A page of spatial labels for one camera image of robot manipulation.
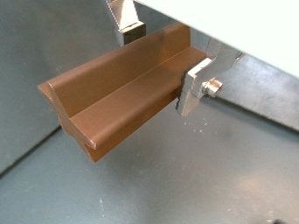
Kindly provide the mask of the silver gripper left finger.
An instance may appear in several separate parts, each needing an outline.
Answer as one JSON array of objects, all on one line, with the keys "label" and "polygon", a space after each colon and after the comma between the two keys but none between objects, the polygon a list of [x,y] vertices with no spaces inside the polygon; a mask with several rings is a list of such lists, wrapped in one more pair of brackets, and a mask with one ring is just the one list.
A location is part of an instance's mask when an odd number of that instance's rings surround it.
[{"label": "silver gripper left finger", "polygon": [[116,42],[124,46],[145,35],[133,0],[102,0],[114,27]]}]

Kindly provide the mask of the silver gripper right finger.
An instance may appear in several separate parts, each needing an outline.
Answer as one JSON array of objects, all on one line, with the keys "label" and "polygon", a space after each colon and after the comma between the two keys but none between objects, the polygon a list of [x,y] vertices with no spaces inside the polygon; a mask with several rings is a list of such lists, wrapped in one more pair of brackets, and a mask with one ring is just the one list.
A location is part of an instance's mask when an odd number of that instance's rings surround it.
[{"label": "silver gripper right finger", "polygon": [[206,46],[208,56],[185,73],[181,84],[181,94],[176,110],[181,116],[186,116],[197,107],[204,95],[214,97],[221,90],[222,84],[216,77],[230,69],[241,52],[210,39]]}]

